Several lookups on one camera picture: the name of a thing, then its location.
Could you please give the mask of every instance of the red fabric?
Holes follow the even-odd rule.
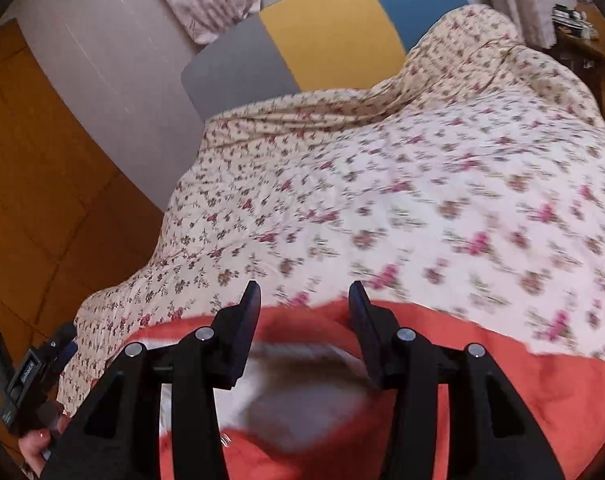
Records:
[[[504,370],[549,440],[567,480],[585,469],[605,442],[605,362],[562,355],[532,355],[518,341],[476,324],[416,304],[377,303],[391,309],[432,343],[464,348],[486,346]],[[135,338],[180,338],[211,317],[180,320],[143,329]],[[349,329],[346,300],[313,310],[264,308],[255,341],[328,343],[361,356]],[[306,480],[378,478],[393,412],[393,392],[369,396],[367,405],[324,442],[303,454],[284,454],[253,436],[223,430],[232,440],[224,448],[231,480]],[[449,440],[448,402],[439,396],[438,445],[434,479],[446,475]],[[161,442],[162,477],[172,479],[170,435]]]

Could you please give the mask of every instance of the black clamp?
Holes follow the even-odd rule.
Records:
[[[75,337],[73,323],[65,323],[38,348],[30,347],[14,370],[0,333],[0,420],[10,434],[23,436],[40,428],[54,430],[60,414],[55,402],[47,402],[47,395],[78,350]]]
[[[260,287],[179,343],[125,346],[71,419],[41,480],[160,480],[160,390],[172,384],[175,480],[227,480],[214,388],[242,376],[260,314]]]
[[[381,480],[431,480],[438,384],[449,387],[448,479],[564,480],[538,423],[484,346],[432,344],[372,305],[361,282],[349,289],[349,312],[369,377],[397,390]]]

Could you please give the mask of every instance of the hand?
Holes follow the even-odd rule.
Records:
[[[67,429],[71,418],[61,414],[58,417],[58,431],[63,433]],[[18,448],[29,467],[40,476],[42,469],[46,464],[46,460],[42,456],[42,452],[47,449],[52,441],[52,434],[48,429],[32,430],[18,441]]]

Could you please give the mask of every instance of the black bracket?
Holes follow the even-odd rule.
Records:
[[[42,480],[160,480],[160,391],[172,384],[175,480],[228,480],[214,388],[231,389],[244,372],[260,314],[260,287],[221,309],[179,343],[118,354],[58,441]]]
[[[484,346],[432,344],[394,314],[372,305],[360,282],[349,311],[367,373],[397,390],[381,480],[431,480],[438,384],[449,387],[450,480],[564,480],[540,426]]]

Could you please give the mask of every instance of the bed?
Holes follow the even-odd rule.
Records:
[[[506,372],[544,400],[535,414],[567,478],[605,441],[605,124],[588,89],[490,7],[444,15],[369,89],[213,115],[148,265],[79,310],[58,399],[73,413],[124,341],[206,322],[248,280],[274,312],[326,309],[361,280],[439,344],[483,330],[509,360],[519,342]],[[445,330],[452,319],[464,325]]]

